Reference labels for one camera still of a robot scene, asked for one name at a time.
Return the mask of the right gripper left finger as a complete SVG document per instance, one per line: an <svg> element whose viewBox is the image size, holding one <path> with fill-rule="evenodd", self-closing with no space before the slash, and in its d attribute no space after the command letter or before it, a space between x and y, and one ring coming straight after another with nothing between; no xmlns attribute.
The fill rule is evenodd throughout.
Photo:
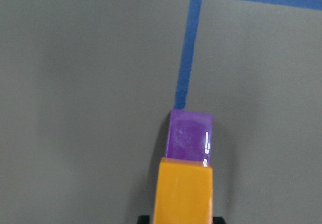
<svg viewBox="0 0 322 224"><path fill-rule="evenodd" d="M150 215L139 215L137 218L137 224L151 224L152 219Z"/></svg>

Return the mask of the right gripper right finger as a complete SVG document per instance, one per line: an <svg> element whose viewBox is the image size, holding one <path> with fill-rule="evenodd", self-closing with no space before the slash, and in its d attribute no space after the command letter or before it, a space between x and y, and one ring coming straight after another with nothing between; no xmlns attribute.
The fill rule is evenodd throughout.
<svg viewBox="0 0 322 224"><path fill-rule="evenodd" d="M213 224L225 224L225 219L221 216L214 216Z"/></svg>

